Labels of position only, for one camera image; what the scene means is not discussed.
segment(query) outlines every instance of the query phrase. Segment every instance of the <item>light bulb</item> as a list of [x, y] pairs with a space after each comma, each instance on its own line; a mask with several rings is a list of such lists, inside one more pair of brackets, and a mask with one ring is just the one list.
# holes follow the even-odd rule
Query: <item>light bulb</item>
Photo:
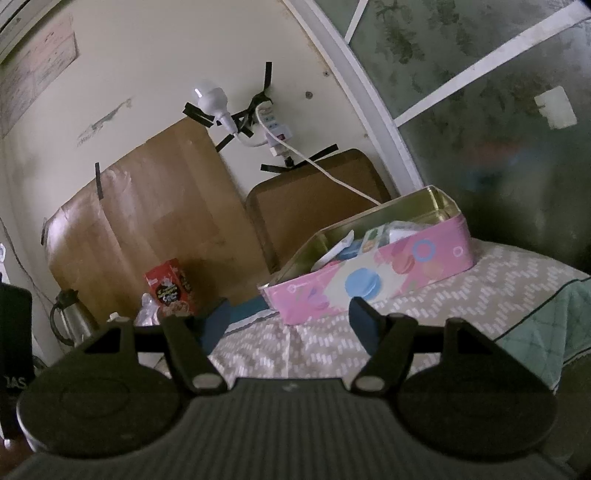
[[221, 87], [203, 79], [197, 82], [194, 90], [198, 98], [197, 106], [203, 113], [213, 115], [232, 135], [238, 133], [236, 122], [228, 112], [228, 97]]

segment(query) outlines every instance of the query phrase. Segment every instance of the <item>blue circle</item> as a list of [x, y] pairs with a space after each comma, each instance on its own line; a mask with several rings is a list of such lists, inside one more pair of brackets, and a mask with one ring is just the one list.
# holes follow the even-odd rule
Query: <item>blue circle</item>
[[350, 273], [345, 280], [345, 291], [349, 297], [371, 300], [382, 290], [382, 279], [368, 268], [360, 268]]
[[[430, 248], [429, 254], [426, 257], [421, 257], [417, 252], [418, 247], [420, 247], [421, 245], [428, 245]], [[419, 240], [413, 245], [413, 255], [417, 262], [428, 262], [435, 256], [435, 244], [427, 239]]]

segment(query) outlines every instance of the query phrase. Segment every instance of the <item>brown cardboard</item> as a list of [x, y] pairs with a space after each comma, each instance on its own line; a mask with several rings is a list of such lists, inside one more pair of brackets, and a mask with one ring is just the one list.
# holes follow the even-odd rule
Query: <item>brown cardboard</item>
[[207, 134], [183, 119], [92, 180], [47, 222], [46, 252], [61, 288], [99, 323], [134, 317], [148, 291], [144, 274], [178, 258], [197, 306], [239, 303], [268, 278], [252, 223]]
[[[391, 200], [368, 157], [356, 149], [319, 160], [331, 175], [381, 203]], [[246, 211], [271, 272], [278, 271], [312, 235], [375, 205], [334, 183], [312, 165], [254, 187]]]

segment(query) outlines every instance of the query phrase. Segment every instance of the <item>ribbed black surface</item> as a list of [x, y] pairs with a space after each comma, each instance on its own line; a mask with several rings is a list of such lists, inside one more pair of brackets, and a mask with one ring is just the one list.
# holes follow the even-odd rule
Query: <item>ribbed black surface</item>
[[193, 400], [143, 450], [105, 460], [35, 455], [9, 479], [564, 479], [539, 455], [478, 464], [445, 457], [406, 433], [379, 400], [340, 380], [239, 380]]

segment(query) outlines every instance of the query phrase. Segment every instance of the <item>thermos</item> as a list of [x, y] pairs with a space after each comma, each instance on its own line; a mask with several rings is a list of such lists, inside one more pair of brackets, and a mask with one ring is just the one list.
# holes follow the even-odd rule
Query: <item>thermos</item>
[[[70, 338], [65, 338], [57, 329], [54, 319], [56, 310], [60, 311], [61, 318]], [[59, 292], [56, 297], [56, 303], [51, 308], [51, 313], [49, 314], [49, 324], [56, 338], [68, 346], [80, 345], [99, 329], [99, 324], [96, 323], [95, 318], [78, 299], [78, 292], [71, 289]]]

